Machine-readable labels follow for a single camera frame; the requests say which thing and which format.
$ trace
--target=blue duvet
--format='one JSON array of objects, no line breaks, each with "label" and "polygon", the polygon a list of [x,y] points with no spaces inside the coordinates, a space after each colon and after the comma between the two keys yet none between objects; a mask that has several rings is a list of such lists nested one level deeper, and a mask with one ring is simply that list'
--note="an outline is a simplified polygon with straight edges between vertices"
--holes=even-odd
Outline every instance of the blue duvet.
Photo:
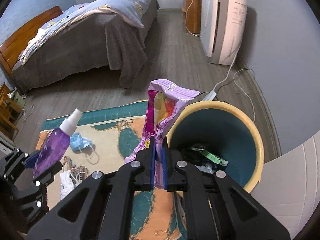
[{"label": "blue duvet", "polygon": [[119,14],[129,25],[143,28],[141,18],[148,9],[150,2],[151,0],[97,0],[91,3],[74,5],[38,30],[36,37],[29,41],[27,48],[21,55],[20,63],[24,65],[30,56],[50,37],[72,23],[94,13],[114,12]]}]

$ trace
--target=robotic arm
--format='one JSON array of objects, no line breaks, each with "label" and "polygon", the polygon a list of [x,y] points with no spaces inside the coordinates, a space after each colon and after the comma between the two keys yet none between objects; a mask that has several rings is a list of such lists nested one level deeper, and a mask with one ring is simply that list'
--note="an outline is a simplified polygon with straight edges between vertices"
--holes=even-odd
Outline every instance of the robotic arm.
[{"label": "robotic arm", "polygon": [[[46,187],[62,165],[55,163],[20,192],[13,183],[28,158],[17,149],[0,160],[1,206],[18,231],[28,232],[27,240],[129,239],[134,192],[153,189],[154,138],[135,161],[109,174],[93,172],[50,211]],[[169,149],[166,139],[162,160],[164,189],[183,191],[188,239],[290,239],[286,228],[224,171],[202,173]]]}]

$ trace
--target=white air purifier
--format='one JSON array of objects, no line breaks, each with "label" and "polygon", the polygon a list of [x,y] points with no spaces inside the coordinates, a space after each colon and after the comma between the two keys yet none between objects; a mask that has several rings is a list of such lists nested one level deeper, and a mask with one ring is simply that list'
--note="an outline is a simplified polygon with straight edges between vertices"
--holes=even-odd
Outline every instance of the white air purifier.
[{"label": "white air purifier", "polygon": [[241,45],[247,0],[202,0],[200,41],[207,62],[231,65]]}]

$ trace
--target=purple spray bottle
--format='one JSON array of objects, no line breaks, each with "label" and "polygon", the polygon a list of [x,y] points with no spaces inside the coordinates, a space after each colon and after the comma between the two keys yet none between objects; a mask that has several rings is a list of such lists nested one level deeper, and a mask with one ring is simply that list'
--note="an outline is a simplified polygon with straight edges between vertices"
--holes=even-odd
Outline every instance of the purple spray bottle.
[{"label": "purple spray bottle", "polygon": [[61,160],[70,145],[70,136],[76,131],[82,116],[79,109],[66,118],[59,128],[54,129],[40,149],[38,159],[33,168],[33,177],[37,177],[54,163]]}]

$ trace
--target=gray bedspread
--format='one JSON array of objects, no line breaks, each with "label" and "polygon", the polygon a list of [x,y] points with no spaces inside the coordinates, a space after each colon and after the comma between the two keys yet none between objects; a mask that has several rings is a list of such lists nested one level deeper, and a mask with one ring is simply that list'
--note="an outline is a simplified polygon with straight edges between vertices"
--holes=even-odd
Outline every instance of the gray bedspread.
[{"label": "gray bedspread", "polygon": [[147,60],[144,39],[158,8],[152,0],[142,17],[144,29],[128,25],[115,13],[93,14],[70,25],[50,38],[25,65],[15,64],[14,82],[25,93],[109,65],[111,70],[121,69],[121,87],[130,87]]}]

